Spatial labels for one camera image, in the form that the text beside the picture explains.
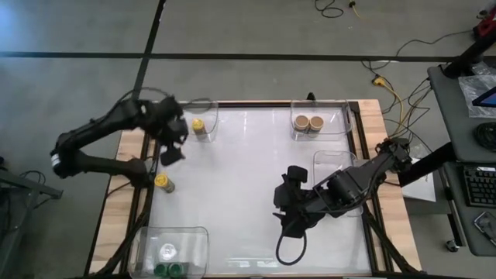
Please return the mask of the black metal table frame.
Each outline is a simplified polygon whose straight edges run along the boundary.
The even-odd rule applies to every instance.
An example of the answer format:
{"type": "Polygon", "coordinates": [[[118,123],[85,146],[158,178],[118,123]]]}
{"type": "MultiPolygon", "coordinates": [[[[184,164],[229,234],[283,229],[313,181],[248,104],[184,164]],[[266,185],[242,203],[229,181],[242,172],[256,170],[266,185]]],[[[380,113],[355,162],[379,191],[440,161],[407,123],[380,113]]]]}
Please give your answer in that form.
{"type": "Polygon", "coordinates": [[[366,275],[371,271],[370,237],[359,218],[326,216],[307,239],[281,238],[274,189],[291,165],[308,170],[319,150],[356,151],[357,105],[348,102],[352,129],[337,141],[291,137],[291,102],[219,103],[212,143],[186,142],[185,158],[159,166],[175,184],[155,189],[146,227],[196,227],[209,235],[204,277],[307,277],[366,275]]]}

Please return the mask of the black keyboard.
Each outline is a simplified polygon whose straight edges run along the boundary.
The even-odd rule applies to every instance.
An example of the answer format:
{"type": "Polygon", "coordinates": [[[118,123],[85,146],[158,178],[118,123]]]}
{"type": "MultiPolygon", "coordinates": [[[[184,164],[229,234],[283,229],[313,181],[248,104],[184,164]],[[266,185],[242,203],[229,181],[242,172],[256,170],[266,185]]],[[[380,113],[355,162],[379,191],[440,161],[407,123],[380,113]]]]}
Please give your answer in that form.
{"type": "Polygon", "coordinates": [[[468,206],[496,208],[496,168],[463,167],[462,175],[468,206]]]}

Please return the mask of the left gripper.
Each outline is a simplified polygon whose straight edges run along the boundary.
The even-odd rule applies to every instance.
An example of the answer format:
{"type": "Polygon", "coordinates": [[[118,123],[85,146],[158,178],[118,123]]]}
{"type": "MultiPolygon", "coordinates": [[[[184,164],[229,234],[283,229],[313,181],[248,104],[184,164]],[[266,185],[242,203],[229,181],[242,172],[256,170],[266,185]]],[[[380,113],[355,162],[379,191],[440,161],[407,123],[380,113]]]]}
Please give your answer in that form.
{"type": "Polygon", "coordinates": [[[160,154],[162,166],[170,166],[185,158],[180,148],[171,145],[184,144],[188,138],[188,124],[184,118],[181,105],[174,96],[164,98],[161,102],[153,103],[151,120],[147,132],[154,136],[168,136],[168,147],[160,154]]]}

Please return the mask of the black grey handheld device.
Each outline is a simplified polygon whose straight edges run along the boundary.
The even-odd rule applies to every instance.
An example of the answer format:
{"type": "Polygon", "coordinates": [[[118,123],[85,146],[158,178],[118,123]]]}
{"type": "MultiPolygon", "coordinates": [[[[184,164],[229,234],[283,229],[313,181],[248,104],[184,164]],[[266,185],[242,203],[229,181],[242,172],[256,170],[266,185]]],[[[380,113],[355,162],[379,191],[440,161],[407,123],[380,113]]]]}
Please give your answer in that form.
{"type": "Polygon", "coordinates": [[[474,220],[474,226],[488,241],[496,246],[496,217],[490,212],[482,212],[474,220]]]}

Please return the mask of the red tool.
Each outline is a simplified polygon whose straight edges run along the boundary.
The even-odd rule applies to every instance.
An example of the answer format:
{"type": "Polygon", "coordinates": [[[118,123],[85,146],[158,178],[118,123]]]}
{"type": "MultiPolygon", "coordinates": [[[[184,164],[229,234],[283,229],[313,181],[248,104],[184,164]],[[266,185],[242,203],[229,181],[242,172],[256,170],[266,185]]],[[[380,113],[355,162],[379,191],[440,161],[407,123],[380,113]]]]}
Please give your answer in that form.
{"type": "Polygon", "coordinates": [[[477,18],[480,22],[473,28],[474,38],[476,40],[496,29],[496,6],[492,9],[479,11],[477,18]]]}

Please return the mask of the white paper sheet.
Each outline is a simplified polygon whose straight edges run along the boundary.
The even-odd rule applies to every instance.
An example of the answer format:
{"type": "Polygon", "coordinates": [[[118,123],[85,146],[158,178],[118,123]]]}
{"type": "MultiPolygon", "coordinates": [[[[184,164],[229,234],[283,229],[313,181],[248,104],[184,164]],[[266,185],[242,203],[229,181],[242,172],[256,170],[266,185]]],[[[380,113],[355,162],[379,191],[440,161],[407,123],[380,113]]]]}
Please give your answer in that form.
{"type": "Polygon", "coordinates": [[[403,186],[402,194],[404,198],[414,198],[426,202],[436,202],[433,174],[429,173],[418,180],[403,186]]]}

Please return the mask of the blue screen tablet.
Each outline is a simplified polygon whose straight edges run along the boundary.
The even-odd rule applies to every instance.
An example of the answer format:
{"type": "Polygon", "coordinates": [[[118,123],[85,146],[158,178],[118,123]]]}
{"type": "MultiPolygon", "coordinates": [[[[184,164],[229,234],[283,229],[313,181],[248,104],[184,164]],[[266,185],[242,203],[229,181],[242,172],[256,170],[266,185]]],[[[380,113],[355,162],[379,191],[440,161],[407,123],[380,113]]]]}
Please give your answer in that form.
{"type": "Polygon", "coordinates": [[[473,106],[496,108],[496,86],[472,101],[473,106]]]}

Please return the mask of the yellow lid spice jar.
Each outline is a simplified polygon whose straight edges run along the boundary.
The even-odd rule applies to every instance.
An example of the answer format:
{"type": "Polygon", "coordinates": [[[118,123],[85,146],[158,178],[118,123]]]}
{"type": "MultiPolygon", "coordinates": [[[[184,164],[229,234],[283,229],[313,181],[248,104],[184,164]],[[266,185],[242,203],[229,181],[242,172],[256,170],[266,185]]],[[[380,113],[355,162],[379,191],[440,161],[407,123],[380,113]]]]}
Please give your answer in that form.
{"type": "Polygon", "coordinates": [[[166,174],[157,174],[154,179],[154,184],[157,188],[172,193],[175,190],[175,184],[170,180],[166,174]]]}
{"type": "Polygon", "coordinates": [[[199,140],[204,140],[207,137],[207,131],[205,128],[205,122],[199,118],[193,118],[191,124],[193,133],[199,140]]]}

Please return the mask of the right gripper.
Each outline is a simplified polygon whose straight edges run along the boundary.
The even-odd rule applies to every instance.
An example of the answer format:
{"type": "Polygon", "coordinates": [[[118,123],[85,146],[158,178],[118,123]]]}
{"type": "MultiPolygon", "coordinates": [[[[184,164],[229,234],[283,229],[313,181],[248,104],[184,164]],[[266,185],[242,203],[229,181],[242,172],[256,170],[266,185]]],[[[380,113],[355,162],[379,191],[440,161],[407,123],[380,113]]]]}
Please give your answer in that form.
{"type": "MultiPolygon", "coordinates": [[[[296,165],[291,165],[287,169],[285,183],[303,183],[308,181],[308,170],[296,165]]],[[[311,208],[313,202],[316,201],[316,193],[313,190],[292,188],[286,185],[279,185],[274,189],[274,206],[282,212],[290,212],[291,210],[316,213],[314,208],[311,208]]],[[[309,228],[309,224],[299,214],[281,214],[274,213],[274,216],[280,220],[281,235],[290,238],[302,238],[309,228]]]]}

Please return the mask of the grey metal stand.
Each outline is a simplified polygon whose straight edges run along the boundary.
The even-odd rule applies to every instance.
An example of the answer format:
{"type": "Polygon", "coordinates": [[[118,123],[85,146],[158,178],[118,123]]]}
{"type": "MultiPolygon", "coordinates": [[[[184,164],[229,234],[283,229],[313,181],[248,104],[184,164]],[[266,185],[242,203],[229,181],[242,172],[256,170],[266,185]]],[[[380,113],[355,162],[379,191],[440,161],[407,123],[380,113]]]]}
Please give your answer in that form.
{"type": "Polygon", "coordinates": [[[9,171],[0,157],[0,279],[11,273],[19,244],[33,211],[45,202],[60,199],[63,192],[46,183],[44,173],[9,171]]]}

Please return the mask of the clear plastic bin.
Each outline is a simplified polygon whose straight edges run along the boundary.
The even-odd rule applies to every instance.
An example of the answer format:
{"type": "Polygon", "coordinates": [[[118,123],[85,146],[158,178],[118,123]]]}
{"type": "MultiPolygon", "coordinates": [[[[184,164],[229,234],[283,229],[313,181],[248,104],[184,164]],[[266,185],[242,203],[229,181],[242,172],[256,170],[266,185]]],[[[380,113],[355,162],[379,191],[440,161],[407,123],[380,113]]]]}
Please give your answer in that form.
{"type": "Polygon", "coordinates": [[[294,100],[290,103],[291,137],[296,141],[337,141],[351,129],[350,106],[348,102],[294,100]],[[319,133],[296,133],[293,121],[297,115],[309,118],[320,116],[325,124],[319,133]]]}
{"type": "Polygon", "coordinates": [[[208,255],[209,235],[204,227],[143,227],[133,240],[128,272],[132,279],[202,279],[207,271],[208,255]],[[159,249],[165,243],[177,249],[173,260],[159,258],[159,249]],[[182,263],[184,276],[156,277],[153,270],[158,263],[182,263]]]}
{"type": "Polygon", "coordinates": [[[184,111],[184,118],[188,124],[188,142],[212,143],[215,140],[219,126],[219,103],[209,98],[197,98],[188,102],[179,102],[184,111]],[[193,133],[191,124],[193,118],[202,119],[205,122],[207,137],[199,140],[193,133]]]}
{"type": "Polygon", "coordinates": [[[313,182],[316,212],[329,213],[333,218],[359,218],[363,213],[357,205],[360,189],[346,170],[354,167],[357,157],[347,151],[319,150],[313,157],[313,182]]]}

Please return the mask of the tan lid spice jar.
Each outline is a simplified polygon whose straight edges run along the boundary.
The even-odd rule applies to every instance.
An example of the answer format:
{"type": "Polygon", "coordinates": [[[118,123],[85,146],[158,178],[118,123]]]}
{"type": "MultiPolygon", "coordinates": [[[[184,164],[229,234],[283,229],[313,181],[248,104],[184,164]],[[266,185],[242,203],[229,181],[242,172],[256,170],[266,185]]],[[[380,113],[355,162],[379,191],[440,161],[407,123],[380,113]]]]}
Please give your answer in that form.
{"type": "Polygon", "coordinates": [[[325,121],[322,117],[320,116],[312,116],[309,120],[309,128],[308,132],[309,133],[319,133],[322,130],[322,127],[324,126],[325,121]]]}
{"type": "Polygon", "coordinates": [[[297,115],[293,121],[293,130],[296,133],[307,133],[309,128],[309,118],[305,115],[297,115]]]}

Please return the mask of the clear plastic bag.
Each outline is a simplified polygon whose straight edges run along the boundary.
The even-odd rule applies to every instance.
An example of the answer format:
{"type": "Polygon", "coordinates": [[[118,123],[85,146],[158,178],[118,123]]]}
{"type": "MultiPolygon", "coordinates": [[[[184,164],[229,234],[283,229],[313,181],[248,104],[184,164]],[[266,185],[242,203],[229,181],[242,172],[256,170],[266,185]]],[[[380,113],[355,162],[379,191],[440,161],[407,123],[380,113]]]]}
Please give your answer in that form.
{"type": "Polygon", "coordinates": [[[459,77],[458,83],[463,92],[470,118],[496,119],[495,107],[474,105],[473,101],[496,88],[496,75],[474,75],[459,77]]]}

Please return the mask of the black stand pole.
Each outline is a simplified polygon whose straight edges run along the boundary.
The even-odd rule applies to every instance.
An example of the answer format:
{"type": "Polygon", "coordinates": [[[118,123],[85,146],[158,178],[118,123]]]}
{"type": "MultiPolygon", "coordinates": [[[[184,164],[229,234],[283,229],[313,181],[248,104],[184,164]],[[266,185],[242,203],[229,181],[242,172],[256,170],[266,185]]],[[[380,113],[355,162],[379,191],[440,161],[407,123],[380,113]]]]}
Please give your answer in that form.
{"type": "Polygon", "coordinates": [[[443,74],[448,78],[458,78],[470,65],[496,42],[496,33],[481,37],[461,55],[456,57],[451,64],[443,69],[443,74]]]}

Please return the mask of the grey desk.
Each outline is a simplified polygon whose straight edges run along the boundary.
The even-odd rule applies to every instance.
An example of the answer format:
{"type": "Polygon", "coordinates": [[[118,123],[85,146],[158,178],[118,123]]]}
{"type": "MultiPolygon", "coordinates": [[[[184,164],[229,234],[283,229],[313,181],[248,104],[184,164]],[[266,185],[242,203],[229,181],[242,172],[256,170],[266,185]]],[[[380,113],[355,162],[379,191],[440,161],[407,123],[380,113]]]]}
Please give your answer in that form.
{"type": "Polygon", "coordinates": [[[459,81],[446,77],[441,66],[427,70],[439,110],[443,117],[455,160],[443,164],[446,183],[452,193],[456,213],[470,252],[479,257],[496,257],[496,245],[474,225],[482,212],[496,217],[496,208],[470,207],[464,197],[462,166],[496,168],[496,153],[484,149],[474,139],[475,128],[490,119],[469,117],[468,107],[459,81]]]}

